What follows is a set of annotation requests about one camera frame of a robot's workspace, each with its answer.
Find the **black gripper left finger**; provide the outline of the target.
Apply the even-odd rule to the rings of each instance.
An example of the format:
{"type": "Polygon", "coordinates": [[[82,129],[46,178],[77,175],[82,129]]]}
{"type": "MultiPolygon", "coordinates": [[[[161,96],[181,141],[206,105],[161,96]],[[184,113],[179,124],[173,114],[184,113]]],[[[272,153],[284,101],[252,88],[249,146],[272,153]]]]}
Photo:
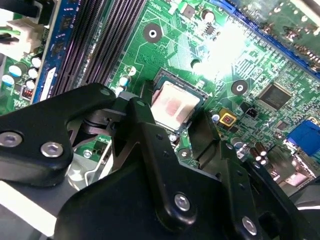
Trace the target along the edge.
{"type": "Polygon", "coordinates": [[[187,182],[175,171],[182,166],[163,128],[140,98],[117,99],[107,87],[92,83],[65,92],[0,118],[0,178],[34,187],[63,181],[73,159],[69,123],[82,118],[112,137],[119,168],[140,147],[155,213],[165,226],[190,226],[197,218],[192,202],[179,207],[176,195],[186,197],[187,182]]]}

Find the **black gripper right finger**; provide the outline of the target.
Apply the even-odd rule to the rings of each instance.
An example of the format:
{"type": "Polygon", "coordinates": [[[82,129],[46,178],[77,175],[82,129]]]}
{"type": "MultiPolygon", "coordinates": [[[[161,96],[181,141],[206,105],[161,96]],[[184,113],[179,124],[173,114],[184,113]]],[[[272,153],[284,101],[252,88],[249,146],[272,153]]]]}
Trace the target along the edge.
{"type": "Polygon", "coordinates": [[[221,183],[223,226],[231,240],[299,240],[299,217],[275,182],[263,179],[257,163],[241,163],[235,148],[223,141],[209,114],[201,110],[189,127],[198,168],[221,183]]]}

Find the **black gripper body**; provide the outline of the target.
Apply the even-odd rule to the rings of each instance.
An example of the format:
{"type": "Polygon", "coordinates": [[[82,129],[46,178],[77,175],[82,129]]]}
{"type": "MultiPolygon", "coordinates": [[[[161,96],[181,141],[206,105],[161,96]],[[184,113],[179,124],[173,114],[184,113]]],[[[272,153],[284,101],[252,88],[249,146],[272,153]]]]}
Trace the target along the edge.
{"type": "Polygon", "coordinates": [[[221,183],[183,164],[180,176],[191,187],[195,223],[180,232],[162,225],[147,174],[133,163],[74,194],[60,210],[56,240],[248,240],[242,222],[232,226],[221,183]]]}

